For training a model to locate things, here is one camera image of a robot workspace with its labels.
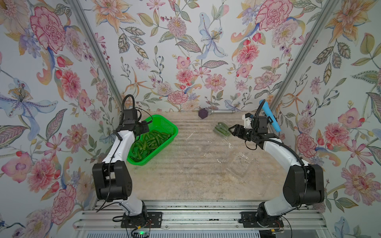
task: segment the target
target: flower print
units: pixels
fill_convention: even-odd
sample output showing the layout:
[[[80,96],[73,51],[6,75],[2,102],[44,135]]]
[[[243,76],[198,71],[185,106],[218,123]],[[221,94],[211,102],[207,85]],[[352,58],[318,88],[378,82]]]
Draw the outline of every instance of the flower print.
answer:
[[[352,196],[356,202],[360,201],[360,195],[362,202],[368,206],[371,206],[373,201],[380,202],[380,194],[377,190],[380,190],[380,183],[373,181],[376,177],[373,173],[366,174],[367,168],[365,165],[360,164],[349,166],[349,170],[343,168],[341,177],[346,179],[344,193]]]
[[[151,9],[154,9],[156,7],[156,9],[159,10],[159,6],[163,6],[165,4],[165,2],[162,2],[161,0],[149,0],[150,3],[147,3],[147,6],[150,6],[150,10]]]
[[[304,134],[310,135],[314,126],[315,126],[315,119],[312,119],[310,117],[302,117],[302,119],[298,121],[299,131]]]
[[[83,48],[77,31],[70,27],[66,28],[65,42],[66,48],[74,55],[77,60],[80,61],[82,58]]]
[[[98,120],[101,117],[101,110],[91,109],[90,110],[90,118],[94,121]]]
[[[356,143],[357,143],[356,140],[352,140],[352,146],[350,146],[347,143],[345,143],[345,146],[347,147],[347,149],[350,152],[352,152],[351,158],[354,158],[357,155],[357,158],[359,159],[359,161],[363,165],[365,165],[364,161],[367,162],[368,164],[372,165],[373,161],[371,161],[370,159],[366,158],[365,156],[372,156],[373,154],[370,153],[370,152],[361,152],[363,149],[365,149],[367,147],[366,144],[361,144],[361,145],[359,145],[359,147],[357,147]]]
[[[235,84],[235,88],[239,91],[243,92],[247,90],[247,85],[241,80]]]
[[[273,82],[277,81],[280,78],[280,74],[273,74],[269,71],[266,71],[260,77],[255,78],[255,87],[254,90],[264,89],[270,86]]]
[[[283,22],[279,27],[277,27],[272,32],[272,47],[277,45],[282,45],[287,42],[294,35],[296,29],[298,28],[297,21],[290,19]]]
[[[289,0],[266,0],[259,9],[255,24],[260,30],[271,30],[283,23],[292,10]]]
[[[28,215],[23,233],[25,238],[45,237],[50,229],[51,212],[48,209],[38,209]]]
[[[237,55],[237,61],[240,64],[251,63],[254,59],[258,57],[259,50],[258,46],[254,44],[245,45]]]
[[[56,138],[55,135],[53,135],[51,138],[52,138],[52,142],[46,142],[46,146],[51,148],[49,150],[46,150],[44,152],[44,155],[48,155],[51,153],[51,157],[54,157],[56,155],[56,152],[57,151],[61,151],[61,148],[59,148],[58,146],[61,145],[61,143],[64,141],[64,139],[62,138],[61,140],[61,137],[62,137],[62,134],[61,133],[58,133],[58,137]]]
[[[177,90],[168,95],[168,101],[172,102],[173,104],[182,104],[187,100],[188,95],[184,94],[183,91]]]
[[[350,138],[347,128],[340,126],[339,123],[329,123],[325,130],[324,135],[327,142],[334,146],[343,146]]]
[[[357,26],[369,22],[367,11],[369,11],[377,1],[374,0],[344,0],[341,9],[334,14],[325,28],[333,28],[332,38],[329,44],[343,35],[350,41],[357,44]]]
[[[30,191],[38,193],[39,190],[45,190],[53,181],[54,173],[56,169],[51,160],[43,158],[41,161],[37,161],[28,176],[28,183]]]
[[[57,53],[63,50],[65,31],[59,17],[46,7],[35,7],[34,16],[30,17],[30,25],[40,44],[47,50],[48,47]]]
[[[167,24],[169,31],[176,37],[182,37],[187,32],[185,22],[179,17],[173,17]]]
[[[213,76],[210,75],[207,79],[205,79],[205,87],[211,88],[214,92],[217,92],[226,86],[225,81],[226,78],[222,77],[221,74],[217,75],[215,73]]]
[[[201,78],[204,75],[210,76],[210,74],[208,74],[208,73],[210,73],[210,71],[211,71],[210,69],[208,69],[208,68],[203,69],[202,67],[200,67],[199,70],[197,70],[197,69],[194,70],[194,72],[196,72],[195,76],[201,76]]]
[[[13,181],[21,183],[26,179],[26,175],[30,172],[32,167],[32,159],[30,155],[25,152],[20,157],[16,157],[8,161],[1,167],[1,170],[11,177]]]
[[[87,96],[86,90],[82,89],[78,97],[79,107],[85,112],[86,107],[91,106],[89,97]]]
[[[199,103],[196,100],[188,100],[186,103],[182,105],[182,108],[185,111],[193,111],[199,107]]]
[[[317,144],[314,142],[314,139],[307,134],[300,134],[296,138],[296,143],[299,151],[307,158],[311,158],[316,155],[315,148]]]
[[[201,42],[205,44],[205,51],[203,54],[197,56],[197,59],[206,59],[209,51],[213,51],[218,57],[225,57],[224,49],[218,47],[216,43],[223,35],[222,27],[215,28],[209,33],[210,20],[206,13],[200,13],[199,32],[201,34]]]
[[[171,92],[173,92],[173,90],[168,82],[159,84],[157,86],[157,93],[161,96],[168,96]]]
[[[34,137],[40,132],[40,126],[35,120],[35,116],[38,112],[49,113],[56,108],[58,101],[42,100],[40,102],[31,102],[32,96],[28,85],[17,78],[14,80],[14,84],[9,84],[8,94],[12,95],[12,98],[5,97],[0,93],[0,109],[4,109],[8,117],[14,117],[15,115],[22,115],[26,117],[30,122],[30,132],[28,134],[28,140],[33,140]]]
[[[237,75],[243,77],[243,78],[246,78],[249,73],[250,73],[250,70],[253,68],[253,65],[252,64],[244,64],[242,65],[238,70],[237,70]]]
[[[75,188],[68,184],[66,189],[60,189],[58,196],[54,198],[51,208],[51,221],[57,225],[64,222],[74,208],[74,199],[77,193]]]
[[[91,192],[92,179],[89,175],[83,174],[78,181],[77,200],[84,202]]]
[[[105,107],[107,105],[107,99],[109,98],[107,83],[105,79],[103,79],[102,82],[96,84],[96,90],[98,91],[96,98],[101,101],[102,105]]]
[[[130,4],[123,0],[91,0],[95,6],[96,25],[108,22],[117,34],[119,34],[120,23],[138,23],[138,21],[127,13]]]
[[[0,4],[0,25],[12,33],[24,33],[28,28],[29,9],[24,0],[3,0]]]
[[[357,128],[362,125],[360,114],[355,107],[349,109],[346,113],[338,117],[338,121],[348,128]]]

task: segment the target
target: pink flower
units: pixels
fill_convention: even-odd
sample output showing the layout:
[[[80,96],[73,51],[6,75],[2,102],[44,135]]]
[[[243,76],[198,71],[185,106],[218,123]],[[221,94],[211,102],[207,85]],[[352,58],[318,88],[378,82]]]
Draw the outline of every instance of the pink flower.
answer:
[[[299,131],[310,135],[312,132],[312,129],[315,126],[315,119],[312,119],[310,117],[303,117],[298,121],[298,128]]]
[[[67,130],[69,136],[65,136],[66,148],[72,148],[72,153],[77,153],[78,148],[87,145],[86,128],[82,126],[82,123],[78,125],[72,125],[71,130]]]
[[[31,166],[32,159],[26,152],[21,154],[20,157],[16,157],[8,161],[1,167],[1,170],[14,181],[21,183],[26,179],[26,175],[30,172]]]
[[[179,56],[177,57],[177,69],[186,69],[189,67],[191,61],[188,58]]]
[[[98,91],[96,98],[101,101],[102,105],[105,107],[107,105],[107,99],[109,98],[107,83],[105,79],[103,79],[102,82],[96,84],[96,90]]]
[[[215,73],[213,76],[209,76],[207,79],[205,79],[205,84],[206,88],[211,88],[214,92],[217,92],[221,90],[223,87],[226,86],[226,78],[223,78],[221,74],[217,76]]]
[[[189,83],[193,79],[193,73],[190,69],[182,69],[176,74],[176,79],[180,83]]]
[[[163,6],[165,3],[162,2],[161,0],[149,0],[150,3],[147,3],[147,6],[152,6],[149,9],[153,9],[156,7],[156,9],[159,9],[159,6]]]
[[[338,120],[341,122],[344,126],[348,128],[357,128],[362,125],[360,122],[360,115],[357,109],[351,108],[346,113],[342,114]]]
[[[48,155],[51,153],[51,157],[54,157],[56,155],[56,152],[57,151],[61,151],[61,148],[59,148],[58,146],[61,145],[61,143],[64,141],[64,139],[62,138],[61,140],[61,136],[62,134],[59,133],[58,134],[58,138],[56,138],[55,135],[53,135],[51,138],[52,138],[52,141],[53,143],[50,143],[50,142],[46,142],[46,146],[51,148],[49,150],[46,150],[44,152],[44,155]]]
[[[86,107],[91,106],[90,98],[87,96],[86,90],[82,89],[78,98],[79,107],[85,112]]]
[[[101,111],[98,109],[91,109],[90,112],[90,118],[94,121],[98,120],[101,116]]]
[[[289,0],[266,0],[259,9],[255,24],[260,30],[271,30],[284,22],[292,10]]]
[[[258,46],[254,44],[245,45],[237,55],[237,61],[240,64],[251,63],[255,58],[258,57],[259,50]]]
[[[367,168],[365,165],[360,164],[360,167],[357,165],[349,166],[349,171],[346,168],[343,168],[341,172],[341,177],[346,179],[345,191],[344,193],[352,196],[356,202],[360,201],[360,195],[362,197],[362,202],[368,206],[371,206],[373,201],[381,201],[380,194],[377,190],[380,190],[380,183],[373,181],[376,177],[375,174],[369,173],[365,174]]]
[[[185,22],[178,17],[173,17],[167,24],[169,31],[176,37],[182,37],[187,32]]]
[[[242,65],[238,70],[237,70],[237,74],[239,74],[239,76],[243,77],[243,78],[246,78],[249,73],[250,73],[250,70],[253,68],[253,65],[252,64],[244,64]]]
[[[199,70],[195,69],[194,72],[196,72],[195,76],[201,76],[201,78],[206,75],[206,76],[210,76],[210,70],[208,70],[208,68],[204,68],[202,69],[202,67],[199,68]]]
[[[168,101],[172,102],[173,104],[182,104],[187,100],[188,95],[184,94],[183,91],[177,90],[168,95]]]
[[[38,193],[40,189],[46,189],[54,178],[56,169],[51,160],[43,158],[41,161],[37,161],[28,176],[28,183],[30,190]]]
[[[246,84],[241,80],[241,81],[239,81],[239,82],[237,82],[237,83],[235,84],[235,88],[242,92],[242,91],[244,91],[244,90],[247,89],[247,86],[246,86]]]
[[[299,151],[307,158],[311,158],[314,155],[316,155],[316,143],[314,142],[314,139],[310,137],[307,134],[300,134],[296,138],[297,146]]]
[[[57,225],[64,222],[74,208],[74,199],[77,193],[75,188],[69,184],[66,189],[60,189],[58,196],[54,198],[51,208],[51,221]]]
[[[266,71],[260,77],[255,78],[255,87],[254,90],[264,89],[270,86],[273,82],[277,81],[280,78],[280,74],[273,74],[269,71]]]
[[[329,123],[325,127],[325,138],[332,145],[343,146],[349,140],[349,131],[339,123]]]
[[[81,82],[77,73],[65,70],[61,77],[62,89],[69,98],[76,98],[81,90]]]
[[[364,156],[372,156],[373,154],[370,152],[361,152],[363,149],[367,147],[366,144],[361,144],[359,145],[359,147],[356,147],[356,140],[352,140],[352,146],[349,146],[347,143],[345,143],[345,146],[348,148],[349,151],[353,152],[351,154],[351,158],[354,158],[357,155],[357,158],[363,165],[365,165],[364,161],[370,165],[373,164],[373,161],[364,157]]]
[[[35,7],[34,16],[30,17],[30,25],[40,44],[47,50],[48,47],[57,53],[63,50],[65,31],[59,17],[46,7]]]

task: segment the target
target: metal base plate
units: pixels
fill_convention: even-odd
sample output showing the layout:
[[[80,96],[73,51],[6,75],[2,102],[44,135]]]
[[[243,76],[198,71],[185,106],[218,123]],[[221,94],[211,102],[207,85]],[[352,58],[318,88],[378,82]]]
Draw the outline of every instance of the metal base plate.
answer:
[[[162,227],[162,218],[163,213],[162,212],[148,212],[148,219],[151,219],[151,228],[161,228]],[[123,216],[122,223],[120,225],[121,228],[136,228],[135,225],[128,223],[127,216]]]

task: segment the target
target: pink peony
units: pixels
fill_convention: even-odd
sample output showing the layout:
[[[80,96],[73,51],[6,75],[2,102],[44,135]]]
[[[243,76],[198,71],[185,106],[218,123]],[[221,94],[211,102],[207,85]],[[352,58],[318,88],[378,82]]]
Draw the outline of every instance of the pink peony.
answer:
[[[184,94],[183,91],[177,90],[168,95],[168,101],[172,102],[173,104],[182,104],[187,100],[188,95]]]
[[[96,84],[96,90],[98,91],[96,98],[101,101],[102,105],[105,107],[107,105],[107,99],[109,98],[107,83],[105,79],[103,79],[102,82]]]
[[[91,106],[90,98],[87,96],[86,90],[82,89],[81,93],[79,94],[78,98],[79,107],[86,111],[86,107]]]
[[[255,18],[260,30],[271,30],[283,23],[292,10],[289,0],[266,0]]]
[[[213,76],[209,76],[207,79],[205,79],[205,84],[206,88],[211,88],[214,92],[217,92],[221,90],[223,87],[226,86],[226,78],[223,78],[221,74],[217,76],[215,73]]]
[[[245,45],[237,55],[237,61],[240,64],[251,63],[255,58],[258,57],[259,50],[258,46],[254,44]]]
[[[273,82],[277,81],[280,78],[280,74],[273,74],[269,71],[266,71],[260,77],[255,78],[255,87],[254,90],[260,90],[267,88]]]
[[[180,83],[189,83],[193,79],[193,72],[190,69],[182,69],[176,74],[176,79]]]
[[[71,184],[67,185],[66,189],[59,190],[51,208],[51,221],[53,223],[59,225],[70,215],[74,208],[76,195],[75,188]]]
[[[299,151],[305,157],[311,158],[314,155],[316,155],[317,152],[315,151],[315,148],[317,144],[314,142],[314,139],[310,137],[309,135],[304,133],[298,135],[298,137],[296,138],[296,142],[297,142]]]
[[[344,126],[348,128],[357,128],[362,125],[360,122],[360,115],[357,109],[354,107],[352,109],[349,109],[346,113],[342,114],[338,120],[341,122]]]
[[[14,181],[21,183],[26,179],[26,175],[30,172],[31,166],[32,159],[26,152],[21,154],[20,157],[16,157],[8,161],[1,167],[1,170]]]
[[[339,123],[329,123],[325,130],[325,138],[332,145],[343,146],[349,140],[349,131]]]
[[[186,69],[189,67],[191,61],[188,58],[185,58],[185,57],[182,57],[182,56],[179,56],[177,57],[177,69]]]
[[[343,168],[341,172],[341,177],[346,179],[344,183],[345,191],[344,193],[352,196],[356,202],[360,201],[360,195],[362,197],[362,202],[368,206],[376,200],[381,202],[380,193],[377,190],[381,189],[381,184],[377,181],[373,181],[376,177],[375,174],[366,174],[367,168],[365,165],[360,164],[349,166],[349,170]]]
[[[81,82],[77,73],[65,70],[61,77],[62,89],[69,98],[76,98],[81,90]]]
[[[54,178],[56,169],[52,161],[43,158],[41,161],[37,161],[28,176],[28,183],[30,190],[38,193],[40,189],[46,189]]]
[[[71,130],[67,130],[69,136],[65,136],[66,148],[72,148],[72,153],[77,153],[78,148],[87,145],[86,128],[82,126],[82,123],[78,125],[72,125]]]
[[[63,50],[65,31],[59,17],[46,7],[35,7],[34,16],[30,17],[30,25],[40,44],[47,50],[48,47],[57,53]]]
[[[253,68],[253,65],[252,64],[244,64],[242,65],[238,70],[237,70],[237,74],[239,74],[239,76],[243,77],[243,78],[246,78],[249,73],[250,73],[250,70]]]

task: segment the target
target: blue flower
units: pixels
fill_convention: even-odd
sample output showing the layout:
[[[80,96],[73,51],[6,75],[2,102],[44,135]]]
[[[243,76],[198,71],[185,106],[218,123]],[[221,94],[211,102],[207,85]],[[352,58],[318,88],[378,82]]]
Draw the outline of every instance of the blue flower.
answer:
[[[210,20],[206,13],[200,13],[200,25],[199,32],[202,35],[201,42],[205,44],[205,51],[203,54],[197,56],[197,59],[206,59],[209,51],[214,51],[216,56],[225,57],[224,49],[218,47],[216,42],[220,40],[223,35],[222,27],[219,29],[215,28],[209,34]]]
[[[40,132],[40,126],[34,119],[38,112],[48,113],[56,108],[58,101],[42,100],[40,102],[30,102],[32,96],[30,95],[30,89],[28,85],[17,78],[14,78],[14,84],[8,85],[10,89],[8,94],[12,95],[12,98],[8,98],[0,93],[0,109],[4,109],[8,117],[14,117],[15,115],[22,115],[26,117],[30,122],[30,132],[28,134],[28,140],[33,140],[34,137]]]

